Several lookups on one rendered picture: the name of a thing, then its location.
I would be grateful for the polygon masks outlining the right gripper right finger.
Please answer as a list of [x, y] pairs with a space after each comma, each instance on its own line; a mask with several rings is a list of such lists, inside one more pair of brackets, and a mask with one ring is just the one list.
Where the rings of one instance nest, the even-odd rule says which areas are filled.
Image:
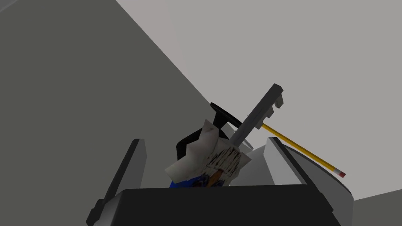
[[267, 138], [263, 157], [266, 162], [266, 185], [314, 185], [305, 168], [306, 157], [284, 145], [278, 138]]

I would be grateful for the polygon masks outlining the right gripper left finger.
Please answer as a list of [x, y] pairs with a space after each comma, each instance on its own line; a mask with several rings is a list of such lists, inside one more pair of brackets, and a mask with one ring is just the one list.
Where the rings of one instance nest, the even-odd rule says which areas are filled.
[[144, 139], [134, 139], [117, 169], [104, 201], [110, 201], [123, 190], [140, 188], [146, 159], [147, 152]]

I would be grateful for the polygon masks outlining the yellow pencil with red eraser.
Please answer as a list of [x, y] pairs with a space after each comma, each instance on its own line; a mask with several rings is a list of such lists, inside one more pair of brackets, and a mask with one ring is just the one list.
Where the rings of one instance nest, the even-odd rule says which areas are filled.
[[268, 125], [263, 123], [262, 127], [264, 129], [266, 129], [267, 131], [271, 132], [272, 134], [274, 134], [275, 136], [277, 136], [278, 138], [282, 139], [286, 143], [290, 144], [293, 148], [296, 148], [302, 154], [306, 155], [307, 157], [309, 157], [312, 160], [316, 161], [317, 163], [319, 163], [323, 167], [327, 168], [329, 171], [335, 173], [336, 175], [340, 176], [341, 178], [344, 178], [346, 176], [346, 174], [344, 172], [340, 171], [338, 168], [336, 168], [333, 165], [329, 164], [328, 162], [324, 161], [320, 157], [316, 156], [312, 152], [308, 151], [307, 149], [303, 148], [299, 144], [297, 144], [294, 141], [290, 140], [289, 138], [287, 138], [283, 134], [281, 134], [278, 131], [276, 131], [273, 128], [271, 128], [270, 126], [268, 126]]

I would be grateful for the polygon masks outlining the grey round container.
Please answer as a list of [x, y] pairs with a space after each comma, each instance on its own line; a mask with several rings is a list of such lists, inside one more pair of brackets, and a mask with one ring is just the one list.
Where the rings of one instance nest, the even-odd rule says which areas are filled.
[[[266, 185], [264, 178], [266, 162], [263, 157], [265, 145], [257, 148], [247, 156], [251, 161], [241, 169], [239, 176], [231, 182], [232, 186]], [[325, 196], [334, 209], [352, 209], [354, 198], [351, 192], [331, 173], [307, 158], [305, 168], [314, 182], [314, 186]]]

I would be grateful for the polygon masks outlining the grey key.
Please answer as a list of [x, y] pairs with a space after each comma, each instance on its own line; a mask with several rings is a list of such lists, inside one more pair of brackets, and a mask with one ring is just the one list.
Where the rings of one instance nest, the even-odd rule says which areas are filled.
[[278, 84], [273, 84], [264, 97], [258, 102], [256, 107], [247, 116], [237, 131], [231, 136], [230, 142], [239, 147], [247, 138], [251, 131], [260, 129], [265, 118], [270, 118], [274, 113], [273, 106], [281, 108], [283, 106], [283, 88]]

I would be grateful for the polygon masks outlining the white crumpled printed paper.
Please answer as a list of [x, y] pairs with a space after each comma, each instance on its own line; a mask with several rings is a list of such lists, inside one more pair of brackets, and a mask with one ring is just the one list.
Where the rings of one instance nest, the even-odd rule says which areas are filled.
[[222, 187], [229, 186], [250, 161], [205, 120], [199, 139], [187, 144], [186, 155], [165, 172], [172, 180], [170, 188]]

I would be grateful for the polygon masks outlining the black curved object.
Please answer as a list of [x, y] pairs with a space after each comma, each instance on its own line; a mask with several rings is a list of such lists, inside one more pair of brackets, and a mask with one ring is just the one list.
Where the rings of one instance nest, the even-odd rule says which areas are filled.
[[[232, 116], [230, 113], [228, 113], [223, 108], [216, 105], [215, 103], [211, 102], [210, 106], [216, 113], [212, 124], [219, 129], [219, 137], [224, 138], [224, 139], [229, 139], [228, 136], [222, 130], [222, 127], [227, 123], [231, 123], [236, 128], [239, 128], [242, 123], [237, 118]], [[186, 155], [187, 144], [198, 140], [199, 136], [201, 134], [201, 131], [202, 131], [202, 128], [191, 133], [190, 135], [186, 136], [185, 138], [183, 138], [181, 141], [179, 141], [177, 143], [177, 145], [175, 147], [176, 152], [177, 152], [177, 160], [180, 160], [181, 158], [183, 158]]]

